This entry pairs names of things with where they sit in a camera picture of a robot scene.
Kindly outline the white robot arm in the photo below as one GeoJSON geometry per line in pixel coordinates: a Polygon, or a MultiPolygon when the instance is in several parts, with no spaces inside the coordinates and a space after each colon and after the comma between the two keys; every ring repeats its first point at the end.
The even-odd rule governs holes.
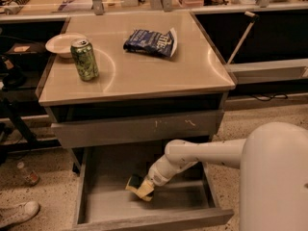
{"type": "Polygon", "coordinates": [[[247,138],[170,141],[137,189],[145,198],[176,174],[202,162],[240,170],[240,231],[308,231],[308,131],[271,122],[247,138]]]}

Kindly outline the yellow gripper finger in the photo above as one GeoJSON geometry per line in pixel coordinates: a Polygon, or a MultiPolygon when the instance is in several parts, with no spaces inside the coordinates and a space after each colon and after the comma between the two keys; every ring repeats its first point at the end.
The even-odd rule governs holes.
{"type": "Polygon", "coordinates": [[[150,201],[154,194],[154,185],[151,181],[142,179],[140,177],[135,178],[135,195],[144,201],[150,201]]]}

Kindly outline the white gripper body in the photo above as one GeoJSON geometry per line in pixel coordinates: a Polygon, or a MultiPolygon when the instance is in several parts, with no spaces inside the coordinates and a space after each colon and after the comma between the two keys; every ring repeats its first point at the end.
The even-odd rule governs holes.
{"type": "Polygon", "coordinates": [[[149,169],[145,180],[153,186],[163,186],[169,182],[175,175],[194,166],[196,160],[186,159],[184,156],[164,154],[149,169]]]}

